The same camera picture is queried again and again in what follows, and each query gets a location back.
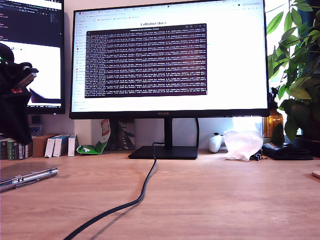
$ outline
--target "white game controller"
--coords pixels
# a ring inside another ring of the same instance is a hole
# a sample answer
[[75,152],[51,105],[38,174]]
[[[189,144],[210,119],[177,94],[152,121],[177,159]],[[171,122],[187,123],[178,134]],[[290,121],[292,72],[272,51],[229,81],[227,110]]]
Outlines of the white game controller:
[[221,135],[219,135],[219,133],[215,132],[214,136],[209,139],[210,152],[212,152],[212,153],[218,152],[223,140],[224,140],[224,136],[221,136]]

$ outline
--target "desk surface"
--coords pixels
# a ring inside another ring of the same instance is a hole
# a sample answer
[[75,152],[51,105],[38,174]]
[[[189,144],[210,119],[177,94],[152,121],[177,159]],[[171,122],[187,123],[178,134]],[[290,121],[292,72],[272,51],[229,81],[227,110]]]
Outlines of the desk surface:
[[[57,167],[57,176],[1,194],[1,240],[62,240],[138,197],[153,160],[127,153],[1,160],[1,179]],[[305,240],[320,236],[320,161],[158,160],[143,202],[79,240]]]

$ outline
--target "monitor screen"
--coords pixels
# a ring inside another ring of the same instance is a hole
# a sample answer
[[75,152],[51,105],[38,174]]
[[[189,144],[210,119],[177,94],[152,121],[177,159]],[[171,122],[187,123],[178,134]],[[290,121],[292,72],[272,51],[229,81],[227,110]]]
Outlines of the monitor screen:
[[263,0],[77,10],[73,24],[71,118],[268,112]]
[[27,112],[65,112],[64,5],[61,0],[1,0],[0,42],[10,47],[14,62],[31,63],[37,77]]

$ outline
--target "wooden coaster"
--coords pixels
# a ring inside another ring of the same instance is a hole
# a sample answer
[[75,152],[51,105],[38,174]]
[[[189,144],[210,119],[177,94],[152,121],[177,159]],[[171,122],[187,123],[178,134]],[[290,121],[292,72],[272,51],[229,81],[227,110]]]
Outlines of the wooden coaster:
[[315,176],[316,178],[320,179],[320,170],[319,171],[313,171],[312,175]]

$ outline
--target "plastic bag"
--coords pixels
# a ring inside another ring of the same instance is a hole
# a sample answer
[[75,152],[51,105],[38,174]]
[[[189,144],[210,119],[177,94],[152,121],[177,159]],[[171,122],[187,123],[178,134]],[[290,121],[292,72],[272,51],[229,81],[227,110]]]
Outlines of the plastic bag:
[[257,131],[229,130],[224,132],[224,143],[228,149],[227,159],[249,161],[250,156],[261,149],[264,141]]
[[102,134],[101,139],[97,142],[95,146],[92,145],[81,145],[79,146],[76,151],[80,154],[102,154],[103,150],[107,146],[111,128],[109,119],[103,119],[101,121],[101,128],[102,128]]

